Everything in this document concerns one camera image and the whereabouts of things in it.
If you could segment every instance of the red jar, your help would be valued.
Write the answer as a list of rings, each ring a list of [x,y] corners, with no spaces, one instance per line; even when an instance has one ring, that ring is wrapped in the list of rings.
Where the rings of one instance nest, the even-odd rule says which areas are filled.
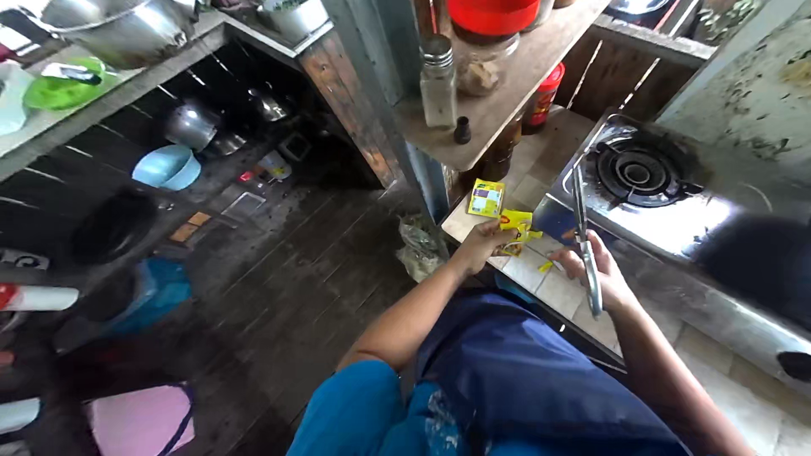
[[[541,83],[538,90],[530,97],[526,103],[526,111],[521,121],[521,133],[523,135],[534,135],[543,130],[547,123],[549,107],[555,99],[555,94],[563,79],[566,67],[563,63],[558,63],[552,73]]]

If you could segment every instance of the stove burner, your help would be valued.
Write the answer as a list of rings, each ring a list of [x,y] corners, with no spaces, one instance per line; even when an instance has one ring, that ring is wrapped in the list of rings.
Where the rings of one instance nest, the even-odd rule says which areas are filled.
[[[597,144],[597,175],[614,196],[643,208],[658,208],[683,199],[684,173],[673,144],[637,133],[628,139]]]

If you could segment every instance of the metal bucket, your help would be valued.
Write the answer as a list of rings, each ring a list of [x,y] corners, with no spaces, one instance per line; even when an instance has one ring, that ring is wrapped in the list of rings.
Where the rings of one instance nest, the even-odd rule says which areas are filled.
[[[51,0],[35,21],[119,70],[159,63],[193,33],[192,18],[171,0]]]

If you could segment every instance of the white plastic container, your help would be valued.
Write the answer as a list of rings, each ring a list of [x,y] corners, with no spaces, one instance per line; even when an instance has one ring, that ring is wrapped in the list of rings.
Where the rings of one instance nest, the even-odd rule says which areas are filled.
[[[17,62],[0,63],[0,135],[8,135],[25,125],[28,116],[23,95],[33,80]]]
[[[274,10],[281,0],[266,0],[257,11],[261,19],[270,19],[284,38],[298,44],[329,19],[321,0],[307,0],[292,9]]]
[[[275,150],[262,157],[257,164],[268,171],[274,179],[285,180],[293,173],[290,163]]]
[[[75,288],[18,285],[16,293],[0,311],[60,311],[79,298]]]

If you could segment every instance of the green bowl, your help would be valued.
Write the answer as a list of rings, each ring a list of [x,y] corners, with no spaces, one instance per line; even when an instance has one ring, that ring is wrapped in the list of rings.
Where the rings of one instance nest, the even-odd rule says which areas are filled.
[[[23,96],[23,103],[29,108],[38,110],[67,110],[91,101],[104,92],[109,73],[105,70],[101,60],[94,57],[82,57],[71,58],[67,63],[88,68],[92,73],[101,77],[101,83],[89,85],[74,80],[40,76],[28,86],[28,91]]]

